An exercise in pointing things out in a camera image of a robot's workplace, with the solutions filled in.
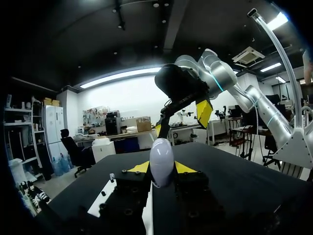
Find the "yellow bracket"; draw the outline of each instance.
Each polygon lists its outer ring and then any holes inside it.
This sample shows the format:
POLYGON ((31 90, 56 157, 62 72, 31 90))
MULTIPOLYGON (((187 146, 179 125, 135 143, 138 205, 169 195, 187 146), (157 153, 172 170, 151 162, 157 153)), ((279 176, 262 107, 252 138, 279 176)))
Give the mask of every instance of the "yellow bracket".
POLYGON ((139 171, 141 173, 147 173, 148 170, 148 166, 149 166, 149 161, 140 164, 140 165, 136 165, 133 169, 128 170, 129 172, 136 172, 139 171))
MULTIPOLYGON (((136 172, 139 171, 141 173, 147 173, 148 170, 148 166, 149 166, 149 161, 140 164, 140 165, 136 165, 134 168, 128 170, 128 172, 136 172)), ((177 161, 175 161, 175 166, 176 166, 176 170, 178 172, 178 174, 182 174, 184 172, 188 172, 188 173, 194 173, 197 172, 196 170, 193 170, 177 161)))

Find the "office chair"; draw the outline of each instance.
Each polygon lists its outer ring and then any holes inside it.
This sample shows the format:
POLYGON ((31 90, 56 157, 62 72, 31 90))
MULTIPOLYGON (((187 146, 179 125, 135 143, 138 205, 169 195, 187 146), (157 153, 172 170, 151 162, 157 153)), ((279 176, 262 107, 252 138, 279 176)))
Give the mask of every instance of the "office chair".
POLYGON ((70 160, 73 165, 78 166, 74 176, 77 178, 77 174, 82 170, 87 170, 95 164, 95 159, 90 148, 78 147, 72 137, 69 137, 68 129, 61 130, 61 141, 68 151, 70 160))
POLYGON ((274 163, 278 166, 278 169, 280 170, 280 161, 277 159, 273 159, 273 154, 277 151, 277 145, 276 141, 273 136, 265 136, 265 142, 264 142, 265 149, 268 149, 268 155, 262 156, 263 157, 263 166, 268 166, 269 164, 274 163))

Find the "white wall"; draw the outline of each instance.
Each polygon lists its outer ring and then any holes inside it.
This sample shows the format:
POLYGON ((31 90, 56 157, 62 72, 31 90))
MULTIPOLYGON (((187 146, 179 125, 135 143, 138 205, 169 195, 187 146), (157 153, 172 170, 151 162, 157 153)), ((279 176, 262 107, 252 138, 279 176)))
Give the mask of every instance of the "white wall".
POLYGON ((67 129, 67 91, 58 94, 57 100, 60 101, 60 106, 63 107, 64 127, 67 129))
POLYGON ((67 128, 70 136, 75 136, 79 125, 78 117, 78 94, 67 90, 67 128))
POLYGON ((269 84, 259 82, 259 87, 260 87, 260 90, 262 91, 262 93, 265 95, 273 95, 274 94, 273 87, 269 84))
MULTIPOLYGON (((273 87, 274 94, 279 95, 279 85, 272 86, 272 87, 273 87)), ((299 82, 297 82, 297 88, 298 88, 298 92, 300 94, 300 98, 303 98, 301 86, 300 86, 299 82)), ((294 102, 295 100, 294 100, 294 96, 293 96, 293 92, 292 92, 292 88, 291 88, 291 83, 289 82, 289 83, 281 84, 280 85, 281 99, 283 98, 283 95, 288 98, 288 94, 289 94, 289 98, 294 102)))
POLYGON ((78 122, 78 95, 74 92, 66 90, 57 95, 63 107, 64 127, 69 130, 70 136, 75 136, 77 132, 78 122))
POLYGON ((259 88, 259 82, 255 75, 246 73, 240 77, 238 77, 238 84, 240 87, 245 90, 248 86, 252 85, 256 88, 259 88))
MULTIPOLYGON (((257 78, 252 74, 245 74, 238 78, 239 84, 243 89, 249 85, 259 87, 257 78)), ((168 101, 168 97, 164 94, 154 82, 154 76, 143 76, 139 78, 128 79, 120 82, 114 82, 88 89, 78 94, 78 125, 83 124, 82 111, 98 106, 109 106, 110 110, 119 110, 121 116, 140 117, 150 116, 153 124, 156 124, 160 118, 160 110, 168 101)), ((236 100, 229 92, 223 92, 219 96, 211 100, 213 113, 210 119, 217 119, 214 114, 215 110, 223 111, 225 105, 227 110, 229 106, 236 105, 236 100)), ((193 116, 196 116, 196 105, 193 102, 185 108, 187 112, 194 112, 191 117, 184 117, 184 122, 197 122, 193 116)), ((179 117, 174 115, 170 122, 178 122, 179 117)), ((224 133, 224 123, 215 123, 215 134, 224 133)), ((179 132, 179 138, 186 139, 189 133, 179 132)))

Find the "blue container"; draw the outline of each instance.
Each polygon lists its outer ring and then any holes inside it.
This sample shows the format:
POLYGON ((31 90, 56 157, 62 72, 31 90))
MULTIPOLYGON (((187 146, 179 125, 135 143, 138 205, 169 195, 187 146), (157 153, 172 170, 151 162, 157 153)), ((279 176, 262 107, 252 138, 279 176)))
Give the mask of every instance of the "blue container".
POLYGON ((55 174, 56 176, 61 176, 61 175, 63 175, 63 171, 62 171, 62 169, 61 169, 60 161, 55 160, 54 157, 53 157, 53 161, 52 161, 52 167, 53 167, 54 174, 55 174))
POLYGON ((69 168, 73 169, 74 165, 73 165, 72 161, 70 160, 69 154, 67 155, 67 161, 68 161, 69 168))
POLYGON ((68 161, 65 160, 63 154, 61 153, 61 157, 60 157, 60 163, 61 163, 61 169, 64 173, 69 172, 69 165, 68 165, 68 161))

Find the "person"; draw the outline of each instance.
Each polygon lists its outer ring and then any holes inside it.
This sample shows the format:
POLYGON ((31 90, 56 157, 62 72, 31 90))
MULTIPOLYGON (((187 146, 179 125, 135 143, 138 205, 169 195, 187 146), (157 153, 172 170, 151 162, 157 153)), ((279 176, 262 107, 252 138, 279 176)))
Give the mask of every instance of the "person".
POLYGON ((313 79, 313 59, 309 49, 305 50, 302 55, 303 66, 304 66, 304 81, 306 85, 312 83, 313 79))

